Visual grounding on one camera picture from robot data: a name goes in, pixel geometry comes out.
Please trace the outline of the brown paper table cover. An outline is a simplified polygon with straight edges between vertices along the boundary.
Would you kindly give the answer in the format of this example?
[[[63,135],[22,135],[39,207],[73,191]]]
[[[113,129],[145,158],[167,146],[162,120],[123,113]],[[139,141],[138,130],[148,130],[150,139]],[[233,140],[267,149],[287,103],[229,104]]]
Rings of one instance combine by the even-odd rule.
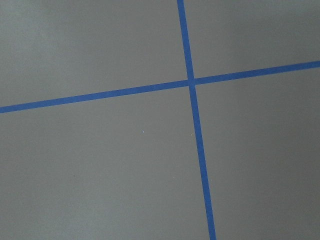
[[[317,240],[317,0],[3,0],[3,240]]]

